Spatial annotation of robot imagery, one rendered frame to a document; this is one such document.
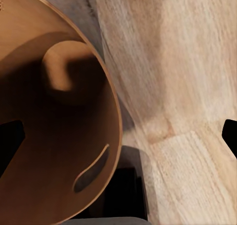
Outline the trash can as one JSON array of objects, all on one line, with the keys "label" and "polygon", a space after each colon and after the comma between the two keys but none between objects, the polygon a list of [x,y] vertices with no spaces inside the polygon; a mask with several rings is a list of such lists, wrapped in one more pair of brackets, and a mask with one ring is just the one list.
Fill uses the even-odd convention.
[{"label": "trash can", "polygon": [[[0,125],[25,139],[0,178],[0,225],[57,225],[89,207],[116,170],[118,94],[84,33],[47,0],[0,0]],[[79,177],[110,146],[101,173]]]}]

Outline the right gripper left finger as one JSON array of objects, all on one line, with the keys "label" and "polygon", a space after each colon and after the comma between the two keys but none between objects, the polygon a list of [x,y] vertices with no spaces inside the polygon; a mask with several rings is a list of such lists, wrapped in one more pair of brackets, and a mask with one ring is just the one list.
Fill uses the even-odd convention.
[{"label": "right gripper left finger", "polygon": [[25,139],[20,119],[0,125],[0,178]]}]

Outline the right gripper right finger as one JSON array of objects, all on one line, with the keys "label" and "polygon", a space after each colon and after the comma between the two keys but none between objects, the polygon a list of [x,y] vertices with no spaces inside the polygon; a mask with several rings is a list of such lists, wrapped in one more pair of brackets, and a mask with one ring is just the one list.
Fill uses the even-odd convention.
[{"label": "right gripper right finger", "polygon": [[225,121],[222,138],[237,158],[237,121],[230,119]]}]

